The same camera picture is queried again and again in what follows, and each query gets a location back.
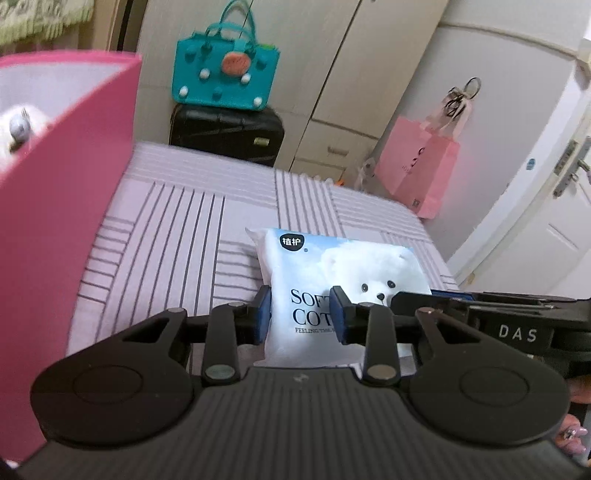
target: striped bed sheet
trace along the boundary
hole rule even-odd
[[[262,284],[245,228],[411,247],[430,287],[457,285],[418,218],[389,200],[282,170],[138,143],[99,228],[78,293],[68,354],[169,307],[207,314]],[[189,369],[198,371],[202,346]],[[240,347],[243,366],[262,349]]]

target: door lock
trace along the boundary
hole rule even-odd
[[[579,150],[579,153],[577,154],[575,161],[571,164],[570,167],[568,167],[564,174],[564,177],[562,178],[562,180],[560,180],[559,184],[554,189],[554,198],[557,199],[558,197],[560,197],[572,181],[579,181],[577,170],[580,168],[582,168],[587,173],[587,178],[589,178],[589,181],[591,182],[591,166],[589,166],[588,163],[585,162],[585,157],[589,153],[589,150],[591,150],[591,137],[587,137],[585,139],[585,142],[583,143],[581,150]]]

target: bag handle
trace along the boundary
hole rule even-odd
[[[230,12],[234,8],[240,8],[244,16],[246,17],[246,21],[248,22],[248,26],[252,32],[252,40],[256,44],[256,26],[255,26],[255,18],[252,15],[251,6],[247,3],[246,0],[230,0],[230,2],[226,5],[226,8],[223,9],[222,16],[220,17],[220,23],[225,23],[226,19],[230,15]]]
[[[222,30],[234,30],[240,33],[244,33],[245,36],[248,37],[249,43],[256,45],[256,39],[252,37],[252,32],[248,31],[246,28],[242,28],[240,25],[237,25],[235,23],[212,23],[208,26],[207,30],[205,31],[205,36],[208,37],[212,30],[217,30],[217,34],[221,34]]]
[[[449,96],[446,96],[439,107],[433,111],[426,119],[421,123],[423,130],[429,129],[436,132],[441,132],[446,127],[453,126],[449,136],[453,141],[457,141],[458,137],[464,130],[470,114],[472,113],[472,101],[467,97],[460,100],[458,111],[460,112],[456,116],[449,117],[446,112],[446,105],[448,104]]]

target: package of cotton pads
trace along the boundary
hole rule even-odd
[[[248,231],[265,284],[271,285],[268,367],[329,367],[363,360],[364,347],[341,345],[329,310],[339,285],[354,303],[389,305],[399,291],[430,294],[412,250],[278,229]]]

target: drawer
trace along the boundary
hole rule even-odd
[[[296,158],[291,166],[290,172],[305,173],[312,178],[318,175],[322,180],[333,179],[337,181],[343,174],[343,168],[320,165],[302,158]]]
[[[361,163],[377,142],[364,135],[310,121],[295,156],[347,168],[352,163]]]

